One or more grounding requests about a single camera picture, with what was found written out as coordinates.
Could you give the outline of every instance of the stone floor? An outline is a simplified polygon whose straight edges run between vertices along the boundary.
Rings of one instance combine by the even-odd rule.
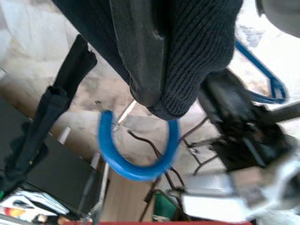
[[[259,18],[254,1],[245,0],[236,24],[236,37],[259,57],[286,85],[289,101],[300,99],[299,51],[300,39],[284,34],[264,16]],[[33,117],[41,95],[53,83],[64,57],[78,31],[60,13],[50,0],[0,0],[0,96],[28,117]],[[72,131],[66,145],[89,160],[98,150],[96,129],[98,111],[94,102],[99,100],[107,109],[120,114],[132,100],[129,88],[110,65],[97,54],[97,66],[79,86],[68,112],[52,128],[57,136],[66,126]],[[267,80],[235,52],[229,68],[245,85],[256,92],[269,95]],[[181,132],[197,124],[205,115],[197,102],[180,120]],[[299,121],[284,124],[286,131],[300,138]],[[126,131],[151,139],[159,150],[165,146],[165,123],[137,105],[115,134],[121,153],[137,164],[145,165],[155,160],[150,146],[134,140]],[[206,123],[192,134],[188,141],[199,141],[217,136],[215,128]],[[199,149],[201,161],[213,153]],[[182,174],[191,173],[196,162],[181,146],[174,167]],[[219,160],[203,170],[221,168]],[[167,188],[162,182],[161,188]]]

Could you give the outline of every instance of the black knit fabric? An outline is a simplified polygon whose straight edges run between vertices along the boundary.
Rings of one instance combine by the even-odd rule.
[[[129,84],[118,52],[109,0],[53,0],[71,23]],[[234,23],[242,0],[168,0],[170,41],[163,95],[148,107],[173,120],[197,97],[201,81],[224,69],[234,46]]]
[[[194,103],[207,74],[224,69],[233,56],[234,24],[242,0],[175,0],[170,8],[166,84],[151,113],[173,120]]]

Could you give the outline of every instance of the green object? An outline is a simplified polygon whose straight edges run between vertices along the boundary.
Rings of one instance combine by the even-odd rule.
[[[153,218],[156,221],[170,221],[175,215],[176,206],[166,199],[161,193],[155,193],[155,205]]]
[[[3,199],[3,197],[4,197],[4,191],[0,191],[0,201]]]

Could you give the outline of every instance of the red object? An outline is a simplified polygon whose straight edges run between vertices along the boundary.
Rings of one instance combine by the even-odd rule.
[[[64,225],[80,225],[81,222],[67,222]],[[101,225],[252,225],[246,223],[223,223],[217,221],[183,221],[183,222],[101,222]]]

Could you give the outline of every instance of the blue rubber-coated hook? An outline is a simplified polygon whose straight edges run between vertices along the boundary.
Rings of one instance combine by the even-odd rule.
[[[252,62],[265,76],[270,80],[270,88],[272,97],[263,96],[255,92],[249,91],[253,101],[267,104],[283,104],[286,101],[286,90],[284,84],[271,71],[263,65],[241,42],[235,40],[235,47],[250,62]],[[277,97],[276,90],[281,93],[281,98]]]
[[[113,112],[104,111],[101,114],[98,128],[98,141],[102,155],[109,166],[118,174],[130,180],[153,180],[170,168],[178,147],[179,126],[176,120],[168,121],[169,137],[165,153],[150,166],[138,166],[128,162],[118,152],[112,139]]]

